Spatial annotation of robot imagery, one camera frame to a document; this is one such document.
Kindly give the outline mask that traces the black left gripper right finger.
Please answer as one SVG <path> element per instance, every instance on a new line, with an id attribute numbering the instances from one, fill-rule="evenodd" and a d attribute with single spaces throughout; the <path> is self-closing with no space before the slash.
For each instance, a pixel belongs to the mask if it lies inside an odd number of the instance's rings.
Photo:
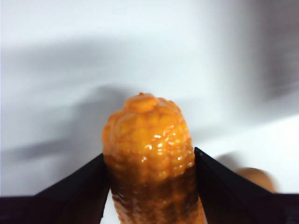
<path id="1" fill-rule="evenodd" d="M 210 224 L 297 224 L 299 196 L 276 194 L 195 148 L 197 185 Z"/>

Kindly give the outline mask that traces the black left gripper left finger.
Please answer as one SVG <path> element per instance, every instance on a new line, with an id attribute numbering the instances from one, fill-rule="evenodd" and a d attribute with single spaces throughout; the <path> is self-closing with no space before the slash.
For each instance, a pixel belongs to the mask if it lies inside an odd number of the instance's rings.
<path id="1" fill-rule="evenodd" d="M 33 196 L 0 199 L 2 224 L 99 224 L 109 192 L 102 154 Z"/>

